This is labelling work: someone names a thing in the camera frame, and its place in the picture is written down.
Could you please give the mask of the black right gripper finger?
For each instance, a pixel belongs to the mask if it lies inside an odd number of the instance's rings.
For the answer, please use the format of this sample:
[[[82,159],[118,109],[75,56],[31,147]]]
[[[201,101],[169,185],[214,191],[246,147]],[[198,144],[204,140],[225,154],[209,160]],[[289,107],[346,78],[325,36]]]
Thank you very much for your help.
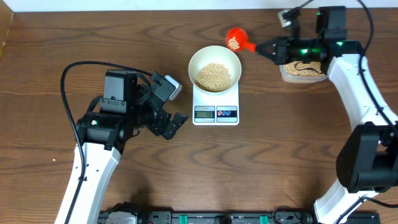
[[[269,59],[274,64],[279,64],[278,54],[274,50],[267,50],[264,48],[257,48],[256,53],[267,59]]]
[[[256,51],[257,52],[275,52],[277,48],[279,38],[273,38],[271,40],[268,40],[267,42],[264,42],[262,44],[259,44],[256,46]]]

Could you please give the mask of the red plastic measuring scoop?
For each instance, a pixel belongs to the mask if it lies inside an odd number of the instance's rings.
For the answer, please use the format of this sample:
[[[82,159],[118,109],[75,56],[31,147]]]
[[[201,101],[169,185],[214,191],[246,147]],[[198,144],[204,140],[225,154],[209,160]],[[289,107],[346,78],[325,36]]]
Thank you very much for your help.
[[[249,50],[256,53],[256,44],[249,41],[247,32],[242,28],[234,27],[228,31],[226,45],[233,52]]]

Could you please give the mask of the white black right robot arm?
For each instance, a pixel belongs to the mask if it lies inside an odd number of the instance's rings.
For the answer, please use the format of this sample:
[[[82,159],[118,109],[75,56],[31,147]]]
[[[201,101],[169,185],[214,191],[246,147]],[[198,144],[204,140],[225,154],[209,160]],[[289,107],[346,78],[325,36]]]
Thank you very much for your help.
[[[255,51],[276,65],[318,62],[338,90],[352,132],[336,159],[337,179],[313,205],[312,221],[345,223],[361,204],[397,185],[397,115],[373,80],[367,47],[347,38],[345,7],[319,8],[314,39],[301,37],[299,14],[299,7],[280,11],[291,35]]]

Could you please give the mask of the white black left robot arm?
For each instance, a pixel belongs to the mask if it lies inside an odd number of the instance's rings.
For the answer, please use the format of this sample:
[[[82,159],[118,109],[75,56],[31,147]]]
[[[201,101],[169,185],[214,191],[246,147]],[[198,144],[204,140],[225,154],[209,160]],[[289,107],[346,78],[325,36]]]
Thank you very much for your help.
[[[75,124],[73,169],[56,223],[96,223],[110,178],[127,141],[147,128],[172,139],[188,115],[163,109],[182,89],[171,76],[146,79],[134,70],[108,70],[104,93]]]

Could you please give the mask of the white digital kitchen scale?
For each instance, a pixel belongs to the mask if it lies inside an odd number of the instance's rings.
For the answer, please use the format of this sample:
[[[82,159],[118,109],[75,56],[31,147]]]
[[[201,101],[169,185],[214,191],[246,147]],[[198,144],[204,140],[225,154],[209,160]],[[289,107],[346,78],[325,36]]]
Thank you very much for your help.
[[[197,126],[237,126],[239,85],[219,93],[193,87],[192,123]]]

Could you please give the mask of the white round bowl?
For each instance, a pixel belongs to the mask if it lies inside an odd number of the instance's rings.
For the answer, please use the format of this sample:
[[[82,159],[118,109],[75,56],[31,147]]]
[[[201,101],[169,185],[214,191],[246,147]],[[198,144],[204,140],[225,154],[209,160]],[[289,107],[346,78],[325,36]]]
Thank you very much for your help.
[[[238,84],[242,65],[238,56],[219,45],[197,51],[189,61],[188,74],[193,85],[211,95],[222,94]]]

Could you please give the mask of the clear plastic soybean container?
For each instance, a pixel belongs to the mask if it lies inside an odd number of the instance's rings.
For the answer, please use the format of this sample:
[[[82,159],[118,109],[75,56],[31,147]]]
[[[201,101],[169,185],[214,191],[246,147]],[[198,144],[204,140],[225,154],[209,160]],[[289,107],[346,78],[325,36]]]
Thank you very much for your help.
[[[302,61],[294,61],[286,65],[280,65],[279,70],[283,81],[287,83],[308,84],[328,79],[328,75],[321,71],[320,62],[304,63]]]

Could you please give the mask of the brown cardboard box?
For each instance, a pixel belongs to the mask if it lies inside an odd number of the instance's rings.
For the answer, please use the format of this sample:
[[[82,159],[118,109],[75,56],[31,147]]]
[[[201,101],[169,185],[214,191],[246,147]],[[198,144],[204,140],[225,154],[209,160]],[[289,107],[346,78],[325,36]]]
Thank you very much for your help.
[[[3,0],[1,0],[0,13],[0,54],[2,55],[14,18],[14,12]]]

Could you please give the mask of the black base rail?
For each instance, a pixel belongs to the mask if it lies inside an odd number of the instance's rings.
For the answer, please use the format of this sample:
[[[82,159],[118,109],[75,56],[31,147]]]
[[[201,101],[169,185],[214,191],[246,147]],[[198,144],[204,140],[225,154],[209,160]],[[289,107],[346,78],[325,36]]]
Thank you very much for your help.
[[[273,211],[256,212],[198,212],[174,211],[171,208],[152,207],[143,209],[133,203],[118,203],[100,212],[97,223],[137,224],[311,224],[316,223],[313,212],[285,206]]]

